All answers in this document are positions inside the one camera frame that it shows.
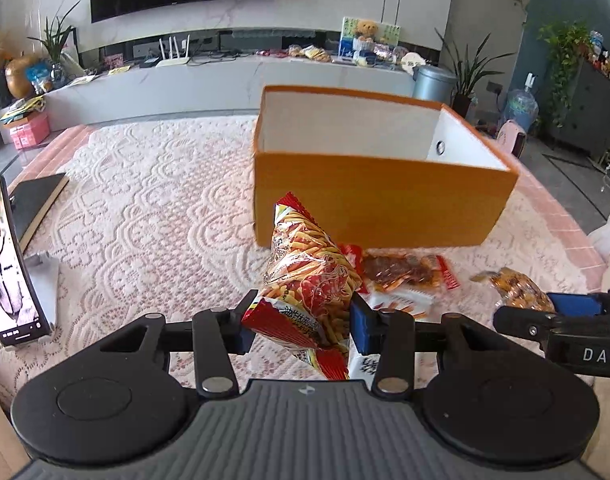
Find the orange nut snack packet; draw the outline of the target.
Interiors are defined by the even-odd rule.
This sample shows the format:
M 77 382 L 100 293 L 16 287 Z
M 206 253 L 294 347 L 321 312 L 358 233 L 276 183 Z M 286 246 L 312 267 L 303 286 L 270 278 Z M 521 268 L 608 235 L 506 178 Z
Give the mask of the orange nut snack packet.
M 552 300 L 526 274 L 506 266 L 498 271 L 474 274 L 470 280 L 474 283 L 490 283 L 499 296 L 497 307 L 555 312 Z

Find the clear braised meat packet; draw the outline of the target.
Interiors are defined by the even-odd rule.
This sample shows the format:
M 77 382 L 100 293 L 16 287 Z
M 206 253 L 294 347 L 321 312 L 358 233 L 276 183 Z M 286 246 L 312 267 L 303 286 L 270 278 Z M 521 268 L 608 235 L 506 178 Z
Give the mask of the clear braised meat packet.
M 361 292 L 401 292 L 405 288 L 435 292 L 460 287 L 449 261 L 438 254 L 367 250 L 343 244 L 340 252 L 363 281 Z

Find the red fries snack bag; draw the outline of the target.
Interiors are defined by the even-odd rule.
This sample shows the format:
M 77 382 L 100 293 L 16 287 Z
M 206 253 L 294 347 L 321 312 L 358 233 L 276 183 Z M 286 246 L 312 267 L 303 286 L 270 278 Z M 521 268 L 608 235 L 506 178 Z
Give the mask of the red fries snack bag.
M 281 344 L 330 380 L 348 378 L 354 267 L 291 193 L 275 206 L 263 284 L 242 325 Z

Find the orange cardboard box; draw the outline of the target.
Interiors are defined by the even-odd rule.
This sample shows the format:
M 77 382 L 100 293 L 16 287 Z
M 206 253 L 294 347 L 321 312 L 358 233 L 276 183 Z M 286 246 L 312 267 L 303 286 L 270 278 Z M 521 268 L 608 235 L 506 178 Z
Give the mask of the orange cardboard box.
M 337 243 L 480 245 L 519 179 L 514 160 L 448 106 L 340 88 L 266 87 L 253 152 L 264 247 L 285 193 Z

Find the grey side cabinet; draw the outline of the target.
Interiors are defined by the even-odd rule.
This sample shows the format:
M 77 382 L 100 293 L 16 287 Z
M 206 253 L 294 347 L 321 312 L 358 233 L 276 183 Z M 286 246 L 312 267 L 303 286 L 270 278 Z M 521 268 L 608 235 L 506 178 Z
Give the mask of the grey side cabinet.
M 570 104 L 549 128 L 557 141 L 587 155 L 604 154 L 610 143 L 610 80 L 587 61 L 578 66 L 570 87 Z

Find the pink small heater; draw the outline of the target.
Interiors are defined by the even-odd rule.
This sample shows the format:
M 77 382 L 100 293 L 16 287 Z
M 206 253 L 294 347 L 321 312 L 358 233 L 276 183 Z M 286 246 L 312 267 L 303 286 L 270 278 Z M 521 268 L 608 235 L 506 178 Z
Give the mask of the pink small heater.
M 526 132 L 518 122 L 509 119 L 498 130 L 496 141 L 504 152 L 519 158 L 526 144 Z

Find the blue water jug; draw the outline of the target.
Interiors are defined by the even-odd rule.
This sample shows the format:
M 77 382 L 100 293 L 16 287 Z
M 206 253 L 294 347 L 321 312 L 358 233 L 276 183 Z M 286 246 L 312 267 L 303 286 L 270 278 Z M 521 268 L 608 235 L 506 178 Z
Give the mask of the blue water jug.
M 538 103 L 532 93 L 535 79 L 532 73 L 528 73 L 522 88 L 508 92 L 500 125 L 513 120 L 525 133 L 529 132 L 538 116 Z

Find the dark hardcover book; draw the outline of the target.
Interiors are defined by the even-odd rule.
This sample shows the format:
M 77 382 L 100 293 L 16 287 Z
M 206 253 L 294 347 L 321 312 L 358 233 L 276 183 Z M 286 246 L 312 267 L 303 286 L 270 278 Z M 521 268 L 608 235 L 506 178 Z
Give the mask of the dark hardcover book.
M 11 195 L 12 219 L 21 252 L 26 252 L 42 220 L 70 179 L 52 174 L 20 182 Z

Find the blue-grey trash can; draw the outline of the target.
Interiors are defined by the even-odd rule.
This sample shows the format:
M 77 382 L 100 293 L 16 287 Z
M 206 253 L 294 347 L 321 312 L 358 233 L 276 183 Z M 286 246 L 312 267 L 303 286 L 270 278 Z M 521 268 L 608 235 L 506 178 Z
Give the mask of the blue-grey trash can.
M 419 65 L 413 70 L 415 81 L 412 97 L 417 100 L 451 103 L 457 77 L 445 68 L 432 65 Z

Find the hanging ivy plant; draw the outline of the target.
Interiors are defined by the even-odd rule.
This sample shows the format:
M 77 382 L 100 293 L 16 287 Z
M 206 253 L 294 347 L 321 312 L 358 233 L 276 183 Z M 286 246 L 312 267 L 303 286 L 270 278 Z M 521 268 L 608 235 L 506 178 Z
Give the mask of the hanging ivy plant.
M 547 44 L 545 117 L 560 129 L 571 107 L 571 88 L 578 68 L 590 50 L 590 30 L 584 22 L 553 22 L 540 27 Z

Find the pink storage box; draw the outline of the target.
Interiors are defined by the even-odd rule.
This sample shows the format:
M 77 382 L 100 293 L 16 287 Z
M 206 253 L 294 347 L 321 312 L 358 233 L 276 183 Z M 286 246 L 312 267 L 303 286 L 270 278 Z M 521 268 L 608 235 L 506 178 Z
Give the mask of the pink storage box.
M 9 125 L 9 133 L 17 150 L 32 148 L 46 140 L 51 133 L 47 112 L 32 112 Z

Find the white wifi router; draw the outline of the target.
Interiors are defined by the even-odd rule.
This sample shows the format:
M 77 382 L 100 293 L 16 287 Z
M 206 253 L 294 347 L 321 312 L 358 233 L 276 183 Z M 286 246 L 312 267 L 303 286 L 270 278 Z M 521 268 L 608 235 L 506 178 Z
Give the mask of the white wifi router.
M 187 65 L 190 61 L 190 36 L 179 41 L 176 36 L 159 39 L 159 62 L 157 67 Z

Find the golden gourd vase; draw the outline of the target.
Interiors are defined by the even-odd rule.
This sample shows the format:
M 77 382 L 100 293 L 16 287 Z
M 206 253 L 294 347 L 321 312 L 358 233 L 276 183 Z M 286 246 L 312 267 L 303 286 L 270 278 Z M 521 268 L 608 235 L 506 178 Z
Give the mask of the golden gourd vase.
M 25 99 L 34 92 L 26 76 L 26 70 L 39 61 L 35 54 L 22 55 L 6 64 L 6 85 L 15 99 Z

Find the green plant in vase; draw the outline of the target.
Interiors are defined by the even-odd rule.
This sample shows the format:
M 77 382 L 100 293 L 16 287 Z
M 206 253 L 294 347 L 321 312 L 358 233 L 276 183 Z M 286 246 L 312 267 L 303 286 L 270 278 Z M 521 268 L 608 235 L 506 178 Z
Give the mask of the green plant in vase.
M 79 2 L 73 4 L 64 14 L 55 14 L 53 18 L 45 18 L 41 36 L 28 36 L 29 40 L 37 41 L 47 52 L 50 76 L 54 88 L 63 88 L 73 78 L 84 75 L 84 69 L 78 61 L 75 47 L 75 26 L 66 24 L 70 14 Z

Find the potted plant by wall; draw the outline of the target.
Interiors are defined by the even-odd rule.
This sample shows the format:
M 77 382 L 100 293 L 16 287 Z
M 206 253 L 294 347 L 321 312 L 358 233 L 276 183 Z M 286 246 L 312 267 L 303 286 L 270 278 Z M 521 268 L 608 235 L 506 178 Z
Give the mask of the potted plant by wall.
M 447 53 L 451 68 L 456 76 L 454 96 L 450 107 L 460 117 L 466 118 L 476 84 L 484 77 L 503 75 L 501 70 L 489 70 L 488 65 L 503 58 L 510 58 L 514 55 L 514 52 L 486 55 L 484 49 L 491 38 L 491 35 L 487 34 L 476 47 L 476 50 L 470 52 L 469 44 L 466 44 L 464 53 L 460 53 L 455 41 L 449 42 L 437 29 L 434 29 L 434 31 L 441 40 L 442 48 Z

